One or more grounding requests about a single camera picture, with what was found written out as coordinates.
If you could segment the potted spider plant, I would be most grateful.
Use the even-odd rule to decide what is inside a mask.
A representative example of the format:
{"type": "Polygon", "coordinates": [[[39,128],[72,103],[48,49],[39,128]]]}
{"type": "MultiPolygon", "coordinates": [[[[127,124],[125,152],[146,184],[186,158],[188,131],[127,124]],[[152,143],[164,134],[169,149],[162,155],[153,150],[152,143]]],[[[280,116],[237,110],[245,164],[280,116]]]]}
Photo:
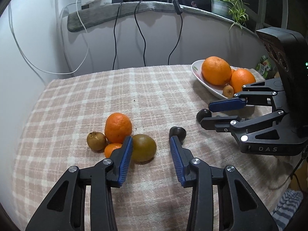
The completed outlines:
{"type": "Polygon", "coordinates": [[[229,30],[234,26],[242,30],[249,20],[243,0],[211,0],[211,12],[232,20],[229,30]]]}

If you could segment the orange mandarin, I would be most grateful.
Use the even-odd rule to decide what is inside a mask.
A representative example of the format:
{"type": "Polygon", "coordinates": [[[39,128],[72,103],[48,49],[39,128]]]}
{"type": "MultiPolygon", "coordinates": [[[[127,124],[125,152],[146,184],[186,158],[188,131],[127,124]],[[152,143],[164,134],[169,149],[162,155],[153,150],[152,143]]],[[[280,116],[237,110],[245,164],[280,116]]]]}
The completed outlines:
{"type": "Polygon", "coordinates": [[[113,113],[106,120],[104,134],[110,143],[123,143],[132,131],[131,120],[125,114],[113,113]]]}

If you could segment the pink plaid tablecloth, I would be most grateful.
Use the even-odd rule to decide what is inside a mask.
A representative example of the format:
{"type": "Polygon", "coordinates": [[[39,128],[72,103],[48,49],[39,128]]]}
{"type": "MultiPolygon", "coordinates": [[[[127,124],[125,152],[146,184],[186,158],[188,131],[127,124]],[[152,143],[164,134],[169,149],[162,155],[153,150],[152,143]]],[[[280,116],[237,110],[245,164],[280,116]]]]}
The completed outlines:
{"type": "Polygon", "coordinates": [[[184,147],[211,166],[232,164],[272,211],[289,185],[291,169],[272,156],[240,152],[228,133],[206,131],[196,114],[215,98],[188,65],[129,68],[50,82],[23,129],[13,172],[17,226],[24,230],[44,197],[72,165],[85,168],[103,159],[86,137],[104,131],[112,113],[127,115],[134,134],[157,144],[155,158],[132,163],[126,181],[112,191],[119,230],[185,230],[191,190],[177,180],[169,129],[183,127],[184,147]]]}

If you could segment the dark plum near gripper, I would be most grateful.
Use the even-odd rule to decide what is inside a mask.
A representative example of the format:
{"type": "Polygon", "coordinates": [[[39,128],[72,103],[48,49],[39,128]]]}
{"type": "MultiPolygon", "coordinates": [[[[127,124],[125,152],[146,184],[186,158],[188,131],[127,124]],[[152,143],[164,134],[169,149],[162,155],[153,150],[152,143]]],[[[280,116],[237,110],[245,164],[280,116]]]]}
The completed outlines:
{"type": "Polygon", "coordinates": [[[169,139],[171,139],[173,136],[177,136],[180,143],[182,144],[186,138],[186,130],[182,127],[173,126],[169,130],[169,139]]]}

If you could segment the green snack package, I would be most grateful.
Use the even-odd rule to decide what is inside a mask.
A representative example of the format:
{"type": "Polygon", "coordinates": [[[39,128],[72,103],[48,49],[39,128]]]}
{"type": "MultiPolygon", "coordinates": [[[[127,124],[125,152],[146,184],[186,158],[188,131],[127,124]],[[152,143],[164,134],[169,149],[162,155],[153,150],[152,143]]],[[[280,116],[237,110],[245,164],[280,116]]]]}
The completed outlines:
{"type": "Polygon", "coordinates": [[[260,58],[260,61],[257,63],[255,70],[264,78],[271,79],[274,76],[274,69],[265,55],[260,58]]]}

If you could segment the small brown kiwi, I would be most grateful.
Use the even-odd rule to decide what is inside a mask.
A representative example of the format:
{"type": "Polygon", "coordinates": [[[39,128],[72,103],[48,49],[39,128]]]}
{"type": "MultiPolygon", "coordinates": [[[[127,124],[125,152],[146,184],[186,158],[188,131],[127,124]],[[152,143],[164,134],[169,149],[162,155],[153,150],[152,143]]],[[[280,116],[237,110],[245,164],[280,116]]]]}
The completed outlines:
{"type": "Polygon", "coordinates": [[[87,144],[93,151],[101,151],[106,147],[107,140],[103,133],[93,131],[87,136],[87,144]]]}

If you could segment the dark plum near plate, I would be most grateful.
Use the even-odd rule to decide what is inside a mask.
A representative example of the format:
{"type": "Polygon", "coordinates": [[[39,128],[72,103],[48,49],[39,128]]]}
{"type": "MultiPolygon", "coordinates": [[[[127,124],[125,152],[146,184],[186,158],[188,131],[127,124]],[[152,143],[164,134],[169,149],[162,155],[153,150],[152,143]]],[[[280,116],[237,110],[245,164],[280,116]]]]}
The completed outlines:
{"type": "Polygon", "coordinates": [[[201,109],[197,114],[196,114],[196,120],[198,123],[201,123],[203,118],[209,118],[212,117],[212,113],[209,109],[201,109]]]}

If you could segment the small kiwi in plate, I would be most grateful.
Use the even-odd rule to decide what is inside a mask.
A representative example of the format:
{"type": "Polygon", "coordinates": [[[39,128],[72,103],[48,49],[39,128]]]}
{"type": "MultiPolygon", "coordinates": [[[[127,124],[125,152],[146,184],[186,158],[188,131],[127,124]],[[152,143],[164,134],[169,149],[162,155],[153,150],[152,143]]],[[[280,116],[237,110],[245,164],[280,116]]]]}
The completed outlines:
{"type": "Polygon", "coordinates": [[[222,91],[222,94],[230,99],[230,98],[233,98],[234,96],[234,89],[231,85],[226,85],[224,88],[223,88],[223,91],[222,91]]]}

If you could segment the grey sill mat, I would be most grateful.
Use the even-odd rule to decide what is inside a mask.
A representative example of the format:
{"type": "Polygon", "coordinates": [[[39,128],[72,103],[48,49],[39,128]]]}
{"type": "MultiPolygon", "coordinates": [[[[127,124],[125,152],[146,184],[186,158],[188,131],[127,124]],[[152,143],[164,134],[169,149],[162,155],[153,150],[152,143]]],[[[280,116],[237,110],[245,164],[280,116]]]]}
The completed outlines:
{"type": "Polygon", "coordinates": [[[114,3],[91,7],[68,14],[66,29],[69,32],[79,32],[117,18],[149,11],[174,14],[175,8],[172,3],[157,1],[114,3]]]}

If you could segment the small orange tangerine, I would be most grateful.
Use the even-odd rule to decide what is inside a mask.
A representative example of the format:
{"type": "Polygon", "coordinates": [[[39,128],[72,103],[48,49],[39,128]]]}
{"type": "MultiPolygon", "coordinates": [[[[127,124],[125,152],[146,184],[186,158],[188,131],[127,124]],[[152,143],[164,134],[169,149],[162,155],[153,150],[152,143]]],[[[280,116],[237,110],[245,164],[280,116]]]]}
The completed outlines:
{"type": "Polygon", "coordinates": [[[119,149],[122,147],[121,143],[110,143],[108,144],[104,149],[104,155],[106,158],[110,158],[112,152],[116,149],[119,149]]]}

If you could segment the large green-brown kiwi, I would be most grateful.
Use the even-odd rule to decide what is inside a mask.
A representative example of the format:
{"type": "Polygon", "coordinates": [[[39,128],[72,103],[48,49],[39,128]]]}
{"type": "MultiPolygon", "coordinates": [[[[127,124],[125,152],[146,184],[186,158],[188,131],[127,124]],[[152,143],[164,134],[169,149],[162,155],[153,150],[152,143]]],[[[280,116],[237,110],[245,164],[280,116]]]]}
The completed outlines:
{"type": "Polygon", "coordinates": [[[156,142],[150,136],[144,134],[133,136],[133,153],[131,158],[134,162],[148,162],[154,158],[156,151],[156,142]]]}

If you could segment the large orange in plate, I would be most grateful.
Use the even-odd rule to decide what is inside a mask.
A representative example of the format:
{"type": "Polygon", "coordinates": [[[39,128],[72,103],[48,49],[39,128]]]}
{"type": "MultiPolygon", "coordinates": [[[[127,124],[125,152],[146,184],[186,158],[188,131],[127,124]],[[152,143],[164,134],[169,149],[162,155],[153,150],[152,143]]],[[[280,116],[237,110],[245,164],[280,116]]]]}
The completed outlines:
{"type": "Polygon", "coordinates": [[[212,85],[223,86],[231,79],[232,70],[224,59],[210,56],[202,63],[202,76],[212,85]]]}

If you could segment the striped cloth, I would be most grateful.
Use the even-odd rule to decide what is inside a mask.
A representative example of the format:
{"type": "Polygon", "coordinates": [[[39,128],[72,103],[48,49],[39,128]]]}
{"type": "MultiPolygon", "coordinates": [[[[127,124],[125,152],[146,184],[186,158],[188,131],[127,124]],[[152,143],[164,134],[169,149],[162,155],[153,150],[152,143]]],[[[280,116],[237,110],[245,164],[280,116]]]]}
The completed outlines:
{"type": "Polygon", "coordinates": [[[278,226],[278,230],[282,231],[293,218],[295,212],[303,200],[303,193],[287,189],[280,198],[277,206],[271,212],[271,215],[278,226]]]}

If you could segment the white oval plate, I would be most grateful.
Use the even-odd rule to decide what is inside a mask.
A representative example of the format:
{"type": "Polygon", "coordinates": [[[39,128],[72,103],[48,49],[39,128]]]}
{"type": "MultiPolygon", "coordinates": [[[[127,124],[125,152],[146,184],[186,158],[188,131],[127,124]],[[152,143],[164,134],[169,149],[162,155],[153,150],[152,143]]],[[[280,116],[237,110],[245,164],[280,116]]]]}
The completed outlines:
{"type": "Polygon", "coordinates": [[[226,85],[223,86],[216,86],[212,85],[206,80],[204,80],[204,77],[202,75],[202,64],[204,62],[204,59],[197,60],[191,64],[191,71],[193,75],[196,77],[196,79],[216,98],[218,99],[226,99],[227,97],[223,95],[223,88],[226,85]]]}

